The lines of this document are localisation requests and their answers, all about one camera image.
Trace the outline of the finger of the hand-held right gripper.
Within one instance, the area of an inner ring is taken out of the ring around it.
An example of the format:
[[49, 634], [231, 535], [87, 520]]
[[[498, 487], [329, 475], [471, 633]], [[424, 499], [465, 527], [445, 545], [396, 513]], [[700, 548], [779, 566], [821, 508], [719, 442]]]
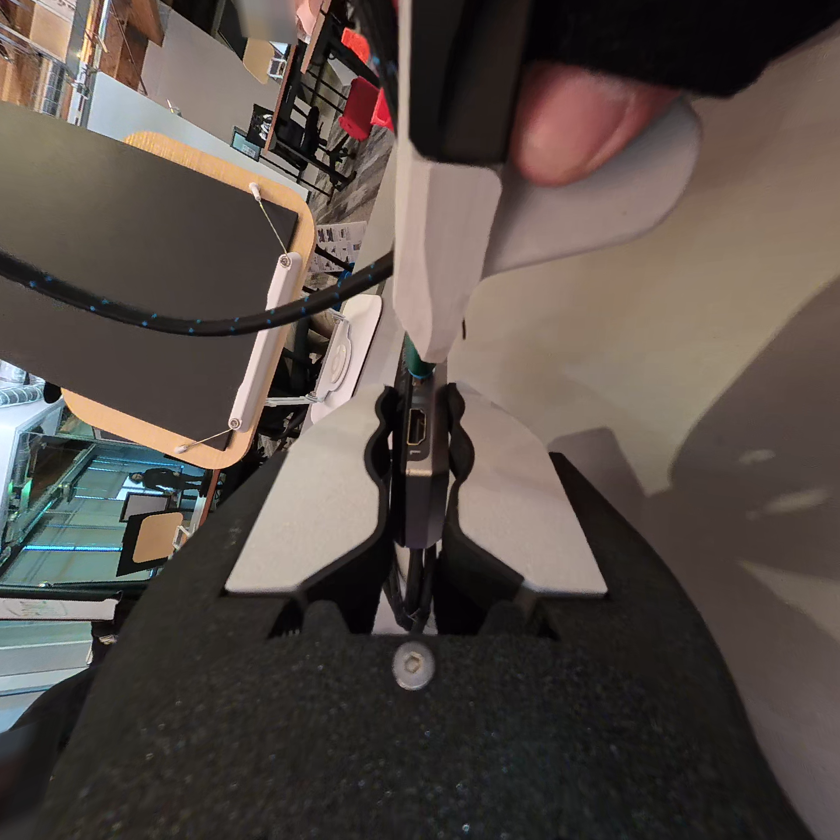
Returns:
[[679, 100], [616, 157], [578, 182], [538, 186], [506, 166], [485, 277], [645, 235], [683, 196], [700, 142], [697, 114]]
[[393, 307], [420, 359], [444, 363], [482, 278], [501, 197], [496, 166], [438, 162], [410, 137], [412, 11], [400, 2]]

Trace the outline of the black grey adapter hub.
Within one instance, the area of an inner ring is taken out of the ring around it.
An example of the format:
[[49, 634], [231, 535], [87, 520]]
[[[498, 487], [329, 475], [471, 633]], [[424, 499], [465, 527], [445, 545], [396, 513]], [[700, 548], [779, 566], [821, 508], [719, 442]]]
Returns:
[[391, 516], [395, 543], [408, 551], [406, 588], [389, 583], [397, 622], [420, 634], [432, 612], [438, 546], [443, 540], [449, 483], [449, 405], [445, 363], [405, 347], [392, 435]]

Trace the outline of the white printed sign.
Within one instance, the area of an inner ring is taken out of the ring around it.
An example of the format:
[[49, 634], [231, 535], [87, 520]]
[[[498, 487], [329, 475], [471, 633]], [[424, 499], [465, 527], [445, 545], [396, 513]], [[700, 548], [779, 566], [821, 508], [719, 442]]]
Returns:
[[364, 220], [317, 226], [310, 272], [341, 273], [352, 270], [361, 251], [366, 227]]

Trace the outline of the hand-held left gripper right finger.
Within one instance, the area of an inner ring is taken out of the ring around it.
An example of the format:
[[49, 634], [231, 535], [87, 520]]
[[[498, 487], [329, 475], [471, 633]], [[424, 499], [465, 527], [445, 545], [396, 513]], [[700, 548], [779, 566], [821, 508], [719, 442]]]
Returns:
[[443, 579], [468, 599], [601, 598], [607, 586], [540, 440], [465, 383], [448, 387]]

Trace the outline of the wood-framed dark board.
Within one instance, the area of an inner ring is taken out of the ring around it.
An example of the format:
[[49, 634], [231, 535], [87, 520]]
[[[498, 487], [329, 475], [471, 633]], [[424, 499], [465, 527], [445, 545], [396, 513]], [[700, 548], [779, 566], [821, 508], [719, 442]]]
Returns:
[[[102, 300], [233, 319], [297, 298], [314, 246], [288, 187], [170, 140], [131, 143], [2, 102], [1, 246]], [[84, 422], [189, 464], [243, 458], [288, 327], [190, 338], [121, 324], [2, 270], [2, 360], [59, 386]]]

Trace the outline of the person's right hand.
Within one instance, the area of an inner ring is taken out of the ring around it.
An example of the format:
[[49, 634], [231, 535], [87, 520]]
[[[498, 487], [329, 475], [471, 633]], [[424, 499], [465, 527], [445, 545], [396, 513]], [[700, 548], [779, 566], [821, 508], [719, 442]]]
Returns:
[[538, 186], [566, 186], [621, 153], [681, 92], [556, 62], [534, 62], [521, 79], [510, 158]]

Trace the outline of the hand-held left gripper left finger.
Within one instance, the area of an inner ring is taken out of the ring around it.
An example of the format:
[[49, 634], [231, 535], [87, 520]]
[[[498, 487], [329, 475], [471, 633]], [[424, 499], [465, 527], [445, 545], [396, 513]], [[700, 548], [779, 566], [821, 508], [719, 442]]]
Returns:
[[303, 595], [382, 536], [393, 407], [393, 387], [366, 385], [288, 449], [226, 593]]

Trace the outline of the black braided cable green plugs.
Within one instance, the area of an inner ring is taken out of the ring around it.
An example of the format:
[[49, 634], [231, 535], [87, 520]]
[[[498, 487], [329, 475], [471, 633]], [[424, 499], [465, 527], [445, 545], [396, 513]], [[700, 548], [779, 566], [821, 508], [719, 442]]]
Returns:
[[[386, 103], [396, 106], [397, 93], [397, 18], [400, 2], [359, 2], [357, 14], [363, 34], [370, 40], [372, 57], [377, 59], [385, 94], [391, 96]], [[355, 298], [393, 277], [395, 251], [365, 266], [362, 270], [336, 281], [324, 290], [318, 290], [289, 303], [267, 307], [264, 311], [236, 318], [205, 320], [176, 318], [146, 311], [122, 301], [83, 290], [59, 279], [56, 275], [18, 258], [6, 249], [1, 251], [2, 277], [27, 290], [33, 291], [68, 305], [76, 310], [89, 312], [102, 319], [120, 322], [155, 333], [181, 335], [188, 338], [226, 338], [278, 329], [299, 322], [315, 314]]]

